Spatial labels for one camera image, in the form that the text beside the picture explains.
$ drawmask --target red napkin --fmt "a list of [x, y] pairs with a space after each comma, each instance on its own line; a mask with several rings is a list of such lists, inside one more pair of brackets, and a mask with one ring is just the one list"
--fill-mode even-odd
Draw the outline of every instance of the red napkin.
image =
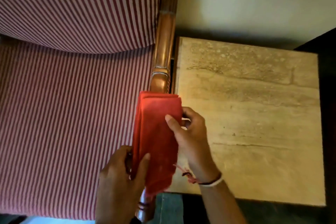
[[131, 178], [137, 173], [141, 159], [150, 153], [146, 177], [146, 196], [151, 197], [167, 189], [175, 173], [178, 144], [168, 127], [165, 116], [182, 120], [181, 98], [175, 94], [140, 92], [133, 134]]

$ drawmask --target fingernail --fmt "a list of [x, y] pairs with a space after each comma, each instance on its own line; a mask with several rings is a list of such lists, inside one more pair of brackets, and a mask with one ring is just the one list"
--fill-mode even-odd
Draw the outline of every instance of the fingernail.
[[165, 119], [168, 122], [172, 119], [172, 116], [170, 116], [169, 114], [166, 114]]
[[150, 159], [151, 158], [151, 154], [150, 153], [146, 153], [145, 156], [144, 156], [145, 159]]

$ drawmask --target bracelet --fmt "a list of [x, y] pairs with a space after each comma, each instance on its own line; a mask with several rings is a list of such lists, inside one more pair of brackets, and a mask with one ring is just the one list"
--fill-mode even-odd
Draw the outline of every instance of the bracelet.
[[223, 181], [222, 173], [219, 173], [219, 176], [215, 180], [207, 183], [199, 183], [198, 185], [202, 187], [214, 187], [220, 184], [222, 181]]

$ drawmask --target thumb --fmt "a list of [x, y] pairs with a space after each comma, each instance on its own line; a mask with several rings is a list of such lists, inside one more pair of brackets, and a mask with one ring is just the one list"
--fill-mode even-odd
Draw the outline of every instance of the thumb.
[[141, 192], [145, 188], [145, 180], [146, 180], [150, 158], [151, 158], [151, 154], [149, 153], [145, 154], [145, 156], [142, 158], [142, 160], [139, 163], [138, 171], [134, 179], [137, 189], [141, 190]]
[[175, 120], [171, 115], [167, 114], [165, 116], [166, 122], [168, 124], [168, 127], [170, 128], [171, 131], [174, 132], [175, 136], [178, 133], [183, 133], [184, 129], [181, 128], [177, 120]]

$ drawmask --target chair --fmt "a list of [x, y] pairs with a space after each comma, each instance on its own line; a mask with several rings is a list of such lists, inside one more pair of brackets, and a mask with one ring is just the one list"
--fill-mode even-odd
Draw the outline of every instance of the chair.
[[0, 0], [1, 213], [95, 218], [138, 93], [169, 89], [176, 4]]

